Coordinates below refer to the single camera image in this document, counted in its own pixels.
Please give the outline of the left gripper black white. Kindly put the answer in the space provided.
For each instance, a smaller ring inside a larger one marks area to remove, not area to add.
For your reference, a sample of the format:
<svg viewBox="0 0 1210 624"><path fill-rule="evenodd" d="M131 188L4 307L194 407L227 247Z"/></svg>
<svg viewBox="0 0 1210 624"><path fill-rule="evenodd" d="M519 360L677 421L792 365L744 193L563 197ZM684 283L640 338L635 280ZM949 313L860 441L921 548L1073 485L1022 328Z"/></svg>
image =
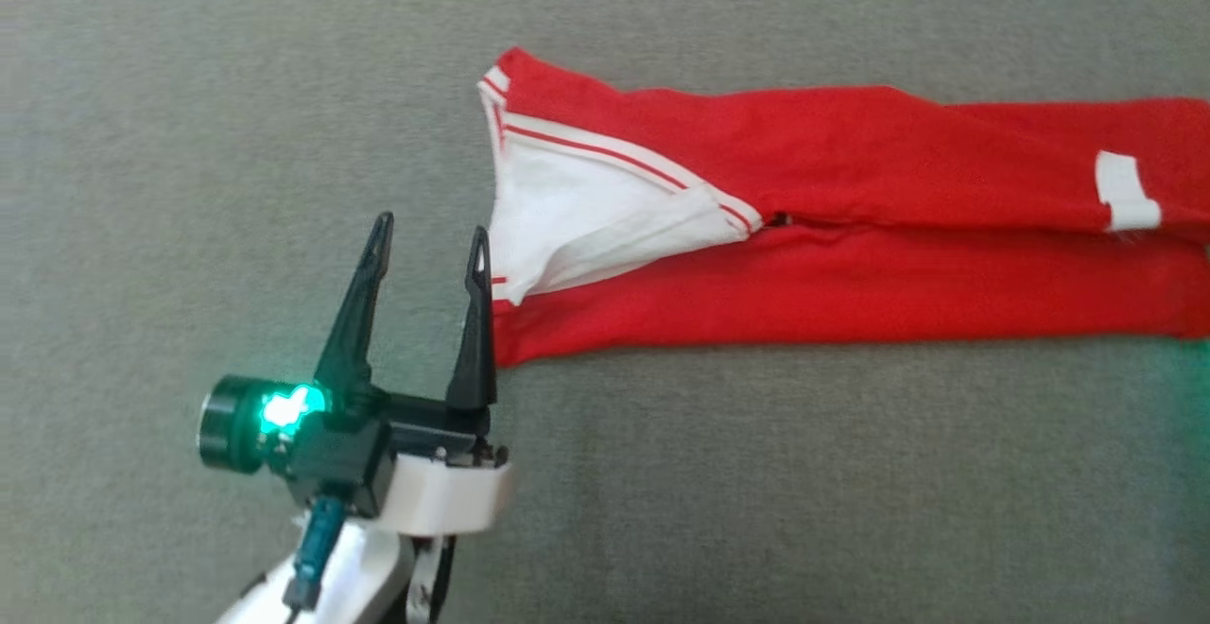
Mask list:
<svg viewBox="0 0 1210 624"><path fill-rule="evenodd" d="M369 347L379 288L394 229L381 212L355 266L315 380L334 395L371 383ZM492 528L517 486L506 447L492 447L489 408L497 399L492 337L492 258L485 227L473 232L468 304L445 403L388 394L369 416L336 414L328 395L298 386L282 395L282 476L306 508L335 496L347 515L409 537Z"/></svg>

